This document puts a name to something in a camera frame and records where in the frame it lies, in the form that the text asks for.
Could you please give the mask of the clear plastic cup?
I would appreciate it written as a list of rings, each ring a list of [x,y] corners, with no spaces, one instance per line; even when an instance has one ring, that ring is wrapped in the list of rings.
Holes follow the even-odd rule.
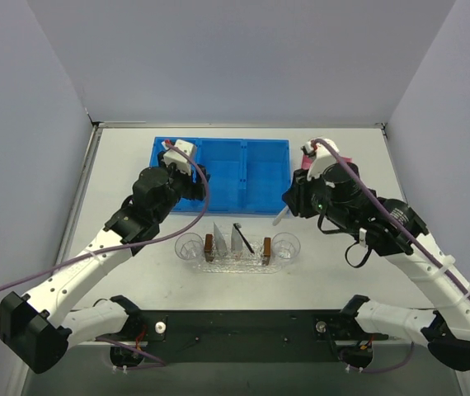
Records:
[[[276,260],[290,262],[301,251],[301,243],[292,233],[278,233],[271,240],[271,251]]]
[[[176,240],[174,249],[183,261],[200,261],[204,258],[204,241],[197,233],[182,234]]]

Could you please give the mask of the black toothbrush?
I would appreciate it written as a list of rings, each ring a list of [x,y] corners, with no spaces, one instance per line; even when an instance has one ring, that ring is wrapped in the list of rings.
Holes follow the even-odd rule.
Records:
[[[248,242],[247,238],[244,236],[244,234],[241,231],[242,226],[239,223],[234,223],[233,227],[235,231],[237,232],[239,238],[241,239],[242,243],[246,246],[246,248],[250,252],[250,254],[254,254],[255,253],[254,249],[252,248],[251,244]]]

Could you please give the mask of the red-capped toothpaste tube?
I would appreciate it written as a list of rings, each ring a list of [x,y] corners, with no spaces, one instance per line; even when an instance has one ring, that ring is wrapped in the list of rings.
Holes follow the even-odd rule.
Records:
[[[231,232],[231,251],[233,253],[241,253],[243,250],[244,244],[242,243],[241,239],[239,238],[237,232],[235,231],[234,227],[232,226]]]

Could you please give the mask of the clear holder with brown ends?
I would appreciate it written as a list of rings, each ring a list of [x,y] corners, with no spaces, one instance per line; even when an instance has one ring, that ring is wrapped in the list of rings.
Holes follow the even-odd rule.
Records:
[[[207,233],[204,241],[205,262],[220,267],[270,265],[272,257],[270,237],[251,239],[248,243],[238,237],[235,239],[235,248],[221,246],[217,249],[214,235]]]

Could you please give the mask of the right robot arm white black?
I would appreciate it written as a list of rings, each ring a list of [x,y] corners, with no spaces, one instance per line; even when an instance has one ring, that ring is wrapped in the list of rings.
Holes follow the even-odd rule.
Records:
[[[470,283],[455,260],[441,252],[424,220],[404,201],[362,191],[358,167],[335,163],[321,176],[294,172],[283,202],[296,217],[329,220],[336,233],[375,252],[402,271],[431,302],[430,309],[405,309],[355,295],[341,314],[363,332],[398,337],[426,347],[457,371],[470,370]]]

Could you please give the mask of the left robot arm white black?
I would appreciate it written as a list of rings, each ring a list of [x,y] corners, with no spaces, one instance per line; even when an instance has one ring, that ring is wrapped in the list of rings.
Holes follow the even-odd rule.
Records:
[[[34,373],[56,365],[68,349],[100,335],[135,337],[139,308],[123,296],[90,309],[78,301],[117,266],[158,237],[160,225],[182,199],[207,204],[206,168],[177,156],[147,167],[132,193],[76,257],[23,295],[11,292],[0,303],[0,339]]]

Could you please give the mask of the clear textured oval tray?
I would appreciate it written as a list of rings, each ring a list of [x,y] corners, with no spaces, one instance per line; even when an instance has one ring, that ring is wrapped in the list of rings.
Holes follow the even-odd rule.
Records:
[[[242,245],[240,253],[232,252],[228,246],[225,256],[214,256],[211,262],[207,262],[203,257],[196,258],[190,261],[190,264],[194,269],[208,273],[274,274],[295,263],[295,258],[284,258],[271,253],[270,261],[265,265],[264,238],[250,235],[247,239],[254,254],[249,252],[245,244]]]

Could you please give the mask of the pink plastic box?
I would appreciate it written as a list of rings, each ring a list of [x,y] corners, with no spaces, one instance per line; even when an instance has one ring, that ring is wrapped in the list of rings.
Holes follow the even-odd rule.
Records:
[[[347,163],[352,162],[352,158],[343,157],[342,159],[345,160]],[[302,158],[302,162],[301,162],[301,168],[308,170],[312,163],[313,163],[312,159],[308,157],[306,154],[304,154]]]

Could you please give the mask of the blue three-compartment bin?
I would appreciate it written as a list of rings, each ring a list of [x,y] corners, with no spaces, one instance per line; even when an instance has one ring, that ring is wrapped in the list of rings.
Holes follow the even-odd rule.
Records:
[[[276,215],[291,183],[289,142],[283,139],[185,137],[209,178],[208,212]]]

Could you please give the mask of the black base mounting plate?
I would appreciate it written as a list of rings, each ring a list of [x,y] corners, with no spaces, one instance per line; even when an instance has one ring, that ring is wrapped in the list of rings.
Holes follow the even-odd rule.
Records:
[[[342,347],[387,336],[337,309],[144,310],[111,339],[133,347],[112,346],[112,364],[133,368],[150,362],[139,350],[168,364],[333,362]]]

